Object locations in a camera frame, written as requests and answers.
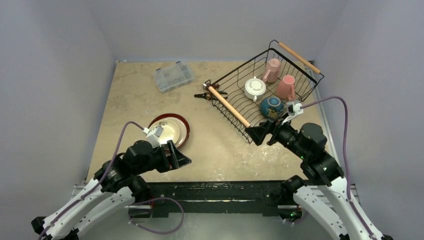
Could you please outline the light pink faceted mug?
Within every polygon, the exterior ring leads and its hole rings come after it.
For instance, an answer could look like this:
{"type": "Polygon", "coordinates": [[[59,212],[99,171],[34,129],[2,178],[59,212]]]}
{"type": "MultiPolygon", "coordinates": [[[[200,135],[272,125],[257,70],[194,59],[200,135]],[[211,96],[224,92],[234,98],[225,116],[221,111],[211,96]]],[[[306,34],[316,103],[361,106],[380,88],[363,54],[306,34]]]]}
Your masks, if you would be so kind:
{"type": "Polygon", "coordinates": [[[267,61],[263,72],[262,80],[265,83],[275,83],[281,70],[281,61],[277,58],[271,58],[267,61]]]}

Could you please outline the red black lacquer plate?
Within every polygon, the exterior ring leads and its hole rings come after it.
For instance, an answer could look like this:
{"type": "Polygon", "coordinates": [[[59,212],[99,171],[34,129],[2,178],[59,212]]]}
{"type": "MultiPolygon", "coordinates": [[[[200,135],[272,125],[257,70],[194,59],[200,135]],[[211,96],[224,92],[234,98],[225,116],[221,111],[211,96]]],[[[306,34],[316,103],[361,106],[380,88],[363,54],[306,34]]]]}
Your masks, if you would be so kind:
{"type": "Polygon", "coordinates": [[[149,128],[160,126],[163,132],[159,137],[161,145],[168,150],[167,141],[172,140],[177,149],[183,148],[190,137],[190,125],[188,121],[177,113],[165,113],[154,118],[149,128]]]}

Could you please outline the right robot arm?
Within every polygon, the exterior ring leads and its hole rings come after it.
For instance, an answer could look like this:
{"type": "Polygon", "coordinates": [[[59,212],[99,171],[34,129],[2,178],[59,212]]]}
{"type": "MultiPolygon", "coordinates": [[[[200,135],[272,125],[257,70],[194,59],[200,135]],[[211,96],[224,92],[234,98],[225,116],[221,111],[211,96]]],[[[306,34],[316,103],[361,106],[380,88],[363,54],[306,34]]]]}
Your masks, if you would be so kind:
{"type": "Polygon", "coordinates": [[[266,121],[245,132],[258,146],[270,134],[269,146],[280,143],[302,160],[300,167],[307,180],[294,175],[283,181],[280,196],[288,204],[300,205],[332,239],[392,239],[377,229],[354,198],[347,174],[325,150],[327,138],[321,126],[308,122],[295,130],[289,123],[266,121]]]}

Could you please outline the brown bowl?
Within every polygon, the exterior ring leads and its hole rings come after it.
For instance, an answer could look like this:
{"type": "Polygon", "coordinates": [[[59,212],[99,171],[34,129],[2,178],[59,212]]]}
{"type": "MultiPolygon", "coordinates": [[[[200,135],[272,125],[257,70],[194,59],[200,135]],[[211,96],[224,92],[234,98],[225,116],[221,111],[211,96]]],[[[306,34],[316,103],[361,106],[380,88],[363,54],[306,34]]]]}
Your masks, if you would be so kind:
{"type": "Polygon", "coordinates": [[[259,112],[267,119],[278,119],[284,113],[285,105],[282,100],[276,96],[265,97],[260,105],[259,112]]]}

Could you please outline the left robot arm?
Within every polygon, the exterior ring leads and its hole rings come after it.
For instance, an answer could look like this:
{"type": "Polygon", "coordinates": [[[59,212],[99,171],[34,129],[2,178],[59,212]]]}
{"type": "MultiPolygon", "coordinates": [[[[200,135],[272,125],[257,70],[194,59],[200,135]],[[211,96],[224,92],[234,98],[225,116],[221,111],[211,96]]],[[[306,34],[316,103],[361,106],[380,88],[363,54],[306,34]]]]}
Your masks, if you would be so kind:
{"type": "Polygon", "coordinates": [[[77,240],[89,225],[124,205],[152,205],[166,197],[153,197],[142,178],[150,171],[166,173],[192,163],[170,140],[166,147],[136,141],[116,154],[69,202],[49,216],[38,216],[31,226],[40,240],[77,240]]]}

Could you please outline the salmon pink mug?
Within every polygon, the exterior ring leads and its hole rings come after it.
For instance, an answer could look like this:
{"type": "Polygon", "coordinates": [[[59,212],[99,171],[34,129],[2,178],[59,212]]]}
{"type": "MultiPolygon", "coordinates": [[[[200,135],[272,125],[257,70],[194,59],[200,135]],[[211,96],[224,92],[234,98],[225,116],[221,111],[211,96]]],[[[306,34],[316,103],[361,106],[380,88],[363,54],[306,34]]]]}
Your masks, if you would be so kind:
{"type": "Polygon", "coordinates": [[[292,75],[285,75],[278,83],[275,95],[280,99],[293,101],[296,98],[295,78],[292,75]]]}

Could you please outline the beige round plate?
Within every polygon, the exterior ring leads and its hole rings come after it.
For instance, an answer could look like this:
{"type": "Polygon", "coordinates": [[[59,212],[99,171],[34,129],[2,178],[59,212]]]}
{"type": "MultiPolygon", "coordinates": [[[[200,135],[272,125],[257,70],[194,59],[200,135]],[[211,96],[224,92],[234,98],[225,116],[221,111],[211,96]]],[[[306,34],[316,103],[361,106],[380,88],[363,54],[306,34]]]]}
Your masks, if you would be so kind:
{"type": "Polygon", "coordinates": [[[163,132],[159,138],[162,145],[166,144],[167,141],[172,140],[175,146],[180,147],[185,142],[188,133],[185,124],[175,117],[159,119],[153,122],[150,126],[161,126],[163,128],[163,132]]]}

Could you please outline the white two-handled soup cup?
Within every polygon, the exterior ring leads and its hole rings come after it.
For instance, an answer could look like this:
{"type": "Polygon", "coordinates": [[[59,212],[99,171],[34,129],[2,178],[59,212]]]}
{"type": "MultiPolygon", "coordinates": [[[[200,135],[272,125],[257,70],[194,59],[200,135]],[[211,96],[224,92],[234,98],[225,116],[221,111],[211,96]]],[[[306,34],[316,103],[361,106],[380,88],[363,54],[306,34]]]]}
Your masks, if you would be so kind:
{"type": "Polygon", "coordinates": [[[254,76],[245,82],[244,95],[253,102],[257,102],[263,97],[266,89],[265,82],[254,76]]]}

